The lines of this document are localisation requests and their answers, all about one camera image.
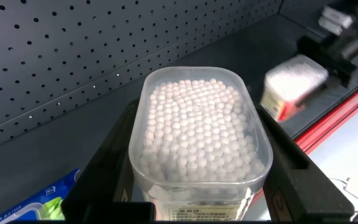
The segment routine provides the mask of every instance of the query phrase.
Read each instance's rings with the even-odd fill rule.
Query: clear plastic box
[[[265,166],[263,172],[253,179],[237,182],[169,182],[143,174],[139,158],[144,147],[150,95],[155,87],[163,82],[211,78],[233,86],[245,101],[242,113],[247,116],[249,123],[246,131],[255,139],[256,153]],[[157,220],[225,221],[242,219],[253,196],[262,189],[273,154],[246,86],[237,74],[214,67],[168,67],[151,73],[145,80],[129,143],[129,158],[145,200],[156,206]]]

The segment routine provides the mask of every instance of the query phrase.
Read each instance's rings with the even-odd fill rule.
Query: product package
[[[304,100],[328,78],[328,71],[312,59],[297,55],[266,73],[261,105],[278,122],[304,108]]]
[[[60,205],[76,182],[79,169],[0,214],[0,224],[11,221],[64,220]]]

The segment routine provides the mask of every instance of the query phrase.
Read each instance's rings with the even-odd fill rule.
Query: dark gray shelf
[[[258,101],[265,72],[294,55],[295,41],[305,34],[320,39],[284,16],[277,15],[214,42],[171,66],[230,69],[244,79],[251,97]],[[144,78],[123,85],[1,145],[0,213],[72,169],[83,169],[126,105],[140,96]],[[352,91],[341,86],[332,88],[282,126],[295,137]]]

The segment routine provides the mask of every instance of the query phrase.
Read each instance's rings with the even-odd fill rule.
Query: blue packaging
[[[78,171],[79,169],[71,171],[62,179],[0,214],[0,224],[13,220],[64,220],[60,205],[73,188]]]

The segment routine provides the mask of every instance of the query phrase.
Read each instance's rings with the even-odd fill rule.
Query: pegboard
[[[280,4],[0,1],[0,144],[276,14]]]

